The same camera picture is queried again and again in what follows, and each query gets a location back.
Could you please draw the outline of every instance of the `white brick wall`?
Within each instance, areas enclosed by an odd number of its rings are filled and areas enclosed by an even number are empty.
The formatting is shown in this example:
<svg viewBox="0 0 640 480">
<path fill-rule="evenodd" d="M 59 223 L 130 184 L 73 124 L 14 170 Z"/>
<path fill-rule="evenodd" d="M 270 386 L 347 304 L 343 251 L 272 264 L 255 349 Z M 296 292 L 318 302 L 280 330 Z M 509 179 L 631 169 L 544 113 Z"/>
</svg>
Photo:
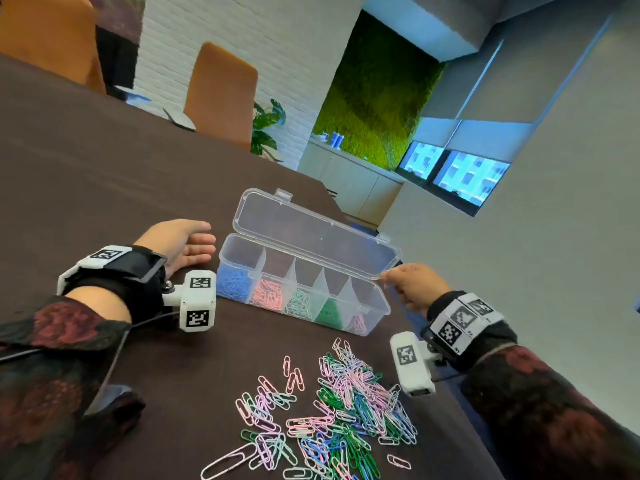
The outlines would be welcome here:
<svg viewBox="0 0 640 480">
<path fill-rule="evenodd" d="M 287 112 L 270 134 L 297 168 L 364 0 L 147 0 L 135 89 L 183 108 L 202 43 L 254 65 L 256 101 Z"/>
</svg>

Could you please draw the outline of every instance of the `orange chair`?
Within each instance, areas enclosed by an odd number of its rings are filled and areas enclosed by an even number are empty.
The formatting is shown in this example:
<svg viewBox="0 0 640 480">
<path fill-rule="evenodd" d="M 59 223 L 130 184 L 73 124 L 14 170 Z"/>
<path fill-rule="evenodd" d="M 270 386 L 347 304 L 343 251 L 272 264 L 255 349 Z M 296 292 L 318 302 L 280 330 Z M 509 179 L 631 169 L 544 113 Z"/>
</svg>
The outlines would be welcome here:
<svg viewBox="0 0 640 480">
<path fill-rule="evenodd" d="M 193 67 L 184 113 L 198 133 L 251 149 L 258 71 L 212 42 L 204 42 Z"/>
<path fill-rule="evenodd" d="M 0 52 L 106 94 L 89 0 L 2 0 Z"/>
</svg>

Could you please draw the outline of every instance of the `black wrist strap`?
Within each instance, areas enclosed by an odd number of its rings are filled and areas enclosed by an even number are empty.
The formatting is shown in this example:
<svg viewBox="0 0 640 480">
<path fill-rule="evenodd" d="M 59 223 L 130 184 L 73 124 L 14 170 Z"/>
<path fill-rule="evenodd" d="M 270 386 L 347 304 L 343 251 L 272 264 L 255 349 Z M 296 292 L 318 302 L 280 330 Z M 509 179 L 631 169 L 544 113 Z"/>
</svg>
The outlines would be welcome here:
<svg viewBox="0 0 640 480">
<path fill-rule="evenodd" d="M 444 309 L 452 304 L 453 300 L 466 295 L 464 291 L 450 291 L 438 298 L 427 312 L 427 320 L 431 325 Z M 451 366 L 459 371 L 466 372 L 485 354 L 508 343 L 518 343 L 518 336 L 505 321 L 496 322 L 487 326 L 476 336 L 461 355 L 456 355 L 451 347 L 443 339 L 432 333 L 429 327 L 425 327 L 420 333 L 422 338 L 435 345 L 447 358 Z"/>
<path fill-rule="evenodd" d="M 164 266 L 149 277 L 146 283 L 129 279 L 127 276 L 142 278 L 156 260 L 156 255 L 151 250 L 141 246 L 132 246 L 132 248 L 135 253 L 126 254 L 121 258 L 122 260 L 116 260 L 109 268 L 80 268 L 76 274 L 69 277 L 63 294 L 83 286 L 104 288 L 123 300 L 129 309 L 133 324 L 153 318 L 164 307 L 162 294 Z"/>
</svg>

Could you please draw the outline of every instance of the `moss wall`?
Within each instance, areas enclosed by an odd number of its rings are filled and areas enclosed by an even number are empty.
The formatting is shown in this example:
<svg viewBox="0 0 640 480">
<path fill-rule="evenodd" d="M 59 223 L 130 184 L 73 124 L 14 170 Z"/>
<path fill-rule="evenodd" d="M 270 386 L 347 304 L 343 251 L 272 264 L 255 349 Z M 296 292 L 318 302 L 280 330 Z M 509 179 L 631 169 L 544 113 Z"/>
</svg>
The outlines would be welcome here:
<svg viewBox="0 0 640 480">
<path fill-rule="evenodd" d="M 443 64 L 360 12 L 314 133 L 344 135 L 341 149 L 385 169 L 402 160 Z"/>
</svg>

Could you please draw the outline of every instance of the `dark brown tabletop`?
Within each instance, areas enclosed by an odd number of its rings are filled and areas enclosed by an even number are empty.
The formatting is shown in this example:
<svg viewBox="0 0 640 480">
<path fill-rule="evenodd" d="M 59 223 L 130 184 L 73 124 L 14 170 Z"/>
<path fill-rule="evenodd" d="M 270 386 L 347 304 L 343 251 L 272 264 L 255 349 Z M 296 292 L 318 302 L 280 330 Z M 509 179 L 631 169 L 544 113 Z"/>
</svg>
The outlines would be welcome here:
<svg viewBox="0 0 640 480">
<path fill-rule="evenodd" d="M 58 275 L 80 257 L 104 244 L 132 242 L 158 221 L 210 221 L 220 248 L 247 188 L 282 188 L 294 203 L 343 220 L 316 180 L 3 55 L 0 155 L 3 320 L 51 295 Z M 211 268 L 217 266 L 214 257 Z M 307 387 L 291 411 L 276 412 L 276 421 L 317 413 L 317 358 L 336 337 L 348 339 L 390 387 L 397 377 L 389 338 L 411 328 L 396 303 L 392 310 L 363 338 L 219 298 L 215 326 L 206 333 L 132 333 L 111 382 L 133 387 L 147 408 L 94 478 L 199 478 L 205 465 L 243 444 L 235 399 L 254 394 L 260 374 L 284 389 L 284 355 L 301 369 Z M 446 388 L 406 403 L 419 444 L 391 448 L 371 441 L 382 478 L 500 478 Z M 388 452 L 410 460 L 413 469 L 389 465 Z M 265 477 L 281 473 L 243 466 L 223 476 Z"/>
</svg>

